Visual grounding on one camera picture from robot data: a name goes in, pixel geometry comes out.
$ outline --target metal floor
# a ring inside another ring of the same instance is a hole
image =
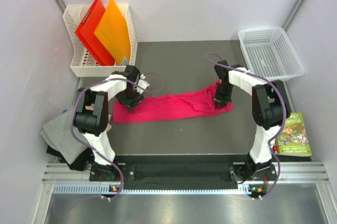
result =
[[[138,43],[136,66],[141,73],[157,72],[164,77],[165,86],[155,95],[187,93],[217,80],[214,65],[204,58],[208,52],[218,53],[230,65],[245,65],[240,42],[229,40]],[[102,79],[85,78],[83,86]],[[158,77],[148,80],[151,90],[160,88]],[[108,132],[110,143],[117,154],[246,154],[256,131],[251,97],[234,87],[232,100],[233,111],[214,117],[113,124]]]
[[[316,185],[278,185],[263,201],[245,195],[121,195],[108,203],[53,195],[45,224],[325,224]]]

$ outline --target gray table surface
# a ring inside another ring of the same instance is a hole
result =
[[[240,42],[230,40],[138,43],[136,66],[141,73],[157,72],[164,77],[165,87],[153,96],[187,93],[217,80],[214,66],[204,58],[208,52],[218,53],[230,65],[246,65]],[[85,78],[83,86],[102,79]],[[156,76],[149,76],[148,81],[151,90],[161,86]],[[214,117],[112,124],[111,146],[117,154],[246,154],[256,131],[251,97],[234,87],[232,100],[233,111]]]

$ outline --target gray cloth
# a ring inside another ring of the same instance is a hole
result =
[[[53,149],[59,151],[64,159],[72,164],[73,161],[87,148],[74,139],[70,133],[70,121],[72,110],[59,115],[55,119],[47,122],[40,135],[46,143]],[[83,142],[88,142],[86,138],[74,128],[75,135]]]

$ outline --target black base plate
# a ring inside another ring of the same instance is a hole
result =
[[[229,165],[229,170],[238,170],[238,169],[242,169],[244,170],[245,169],[245,164],[240,164],[240,165]],[[266,176],[267,176],[267,179],[268,181],[274,181],[276,179],[276,170],[275,170],[275,166],[274,165],[270,165],[270,168],[269,169],[266,169],[265,170],[265,173],[264,173]],[[256,178],[248,178],[246,179],[245,182],[247,182],[249,184],[250,181],[260,181],[261,183],[263,183],[263,176],[260,176],[260,177],[256,177]]]
[[[229,166],[245,162],[246,158],[247,155],[119,155],[115,161],[124,175],[124,189],[210,190],[236,189]],[[286,157],[282,161],[310,159]],[[269,180],[275,179],[273,170],[274,167],[268,172]],[[92,172],[90,181],[120,180],[116,171],[110,175],[97,169]]]

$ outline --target orange plastic folder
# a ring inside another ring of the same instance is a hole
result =
[[[99,65],[114,65],[115,59],[94,35],[104,12],[105,8],[101,0],[95,0],[81,20],[75,34]]]
[[[110,0],[95,30],[95,36],[118,64],[125,65],[130,62],[131,46],[127,23],[114,0]]]

